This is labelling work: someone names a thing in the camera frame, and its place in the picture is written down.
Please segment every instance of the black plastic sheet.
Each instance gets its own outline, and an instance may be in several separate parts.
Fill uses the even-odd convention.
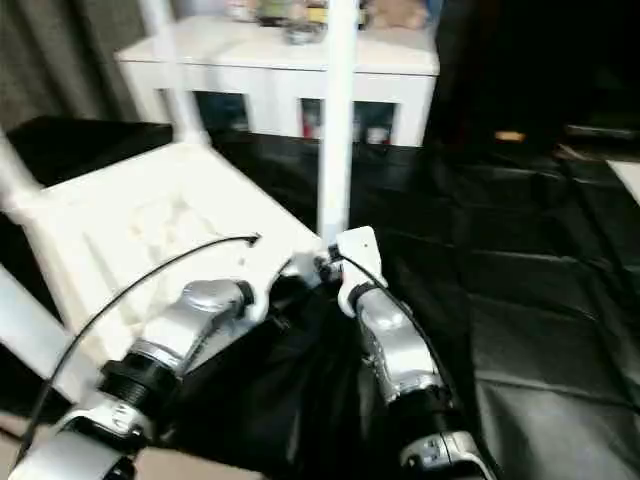
[[[84,122],[82,141],[108,128]],[[94,166],[169,138],[123,137]],[[316,145],[215,144],[314,228]],[[351,226],[375,228],[391,290],[431,336],[503,478],[640,478],[640,208],[609,167],[517,150],[354,157]],[[278,285],[274,299],[289,303],[189,379],[165,445],[271,478],[398,478],[335,291]]]

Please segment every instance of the gray curtain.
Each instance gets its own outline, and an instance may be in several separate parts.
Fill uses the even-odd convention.
[[[135,121],[114,53],[144,37],[135,0],[0,0],[0,125]]]

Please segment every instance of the white cabinet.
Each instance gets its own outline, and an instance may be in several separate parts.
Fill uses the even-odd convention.
[[[172,27],[187,88],[242,94],[250,131],[302,136],[301,100],[323,99],[327,52],[323,42],[292,46],[282,31],[224,18],[196,16]],[[117,54],[142,120],[169,122],[161,90],[163,64],[151,37]],[[354,100],[395,104],[391,143],[418,146],[438,56],[429,31],[358,33]]]

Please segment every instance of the white pole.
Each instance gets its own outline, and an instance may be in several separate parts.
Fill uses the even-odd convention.
[[[174,18],[169,0],[139,0],[145,29],[154,37],[155,55],[164,64],[163,75],[171,87],[167,90],[167,100],[173,121],[173,135],[178,142],[206,145],[206,134],[195,99],[187,87],[182,75],[178,58],[178,49],[171,29]]]
[[[73,336],[0,265],[0,343],[43,378],[53,373]],[[55,383],[72,402],[80,400],[100,373],[76,350]]]
[[[21,208],[28,208],[28,201],[41,188],[0,130],[0,205],[3,210],[14,222],[22,223],[18,212]]]
[[[329,65],[320,154],[318,229],[325,244],[347,228],[351,189],[353,70],[358,0],[329,0]]]

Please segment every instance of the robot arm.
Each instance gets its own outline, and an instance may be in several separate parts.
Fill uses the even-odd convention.
[[[338,235],[334,259],[363,266],[379,284],[380,254],[370,227]],[[364,350],[389,411],[401,466],[416,478],[495,480],[412,320],[388,292],[350,261],[342,262],[342,311],[357,317]]]
[[[244,281],[197,281],[146,325],[122,360],[11,473],[10,480],[130,480],[133,458],[215,332],[233,329],[253,303]]]
[[[147,323],[122,360],[107,362],[97,388],[18,464],[10,480],[135,478],[134,458],[152,442],[183,377],[265,319],[271,285],[291,258],[282,243],[260,240],[237,275],[188,284]],[[358,319],[403,469],[418,478],[496,480],[408,309],[380,288],[386,282],[373,230],[338,235],[329,256],[345,259],[338,303]],[[317,282],[314,257],[321,255],[296,257],[289,266],[309,285]]]

